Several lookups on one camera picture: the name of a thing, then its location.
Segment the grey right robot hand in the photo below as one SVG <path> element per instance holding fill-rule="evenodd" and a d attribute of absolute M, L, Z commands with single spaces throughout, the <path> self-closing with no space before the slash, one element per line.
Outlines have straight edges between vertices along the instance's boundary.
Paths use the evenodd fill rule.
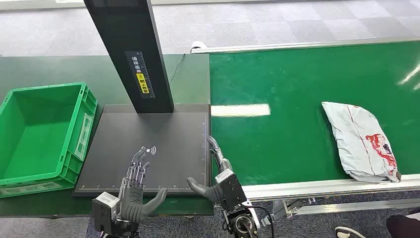
<path fill-rule="evenodd" d="M 207 141 L 210 144 L 210 154 L 215 158 L 218 174 L 223 173 L 226 169 L 233 171 L 229 160 L 224 157 L 217 141 L 210 135 L 207 137 Z M 191 190 L 209 201 L 220 203 L 224 199 L 223 191 L 219 184 L 208 187 L 197 183 L 192 177 L 188 177 L 186 180 Z"/>

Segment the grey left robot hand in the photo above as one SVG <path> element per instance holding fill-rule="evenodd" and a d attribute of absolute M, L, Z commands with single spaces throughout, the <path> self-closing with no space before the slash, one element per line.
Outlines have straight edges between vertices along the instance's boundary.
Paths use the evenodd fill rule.
<path fill-rule="evenodd" d="M 167 188 L 161 188 L 156 196 L 147 203 L 143 202 L 145 177 L 149 162 L 144 162 L 147 148 L 141 147 L 133 156 L 127 169 L 126 176 L 122 179 L 119 199 L 120 219 L 133 223 L 145 221 L 166 199 Z"/>

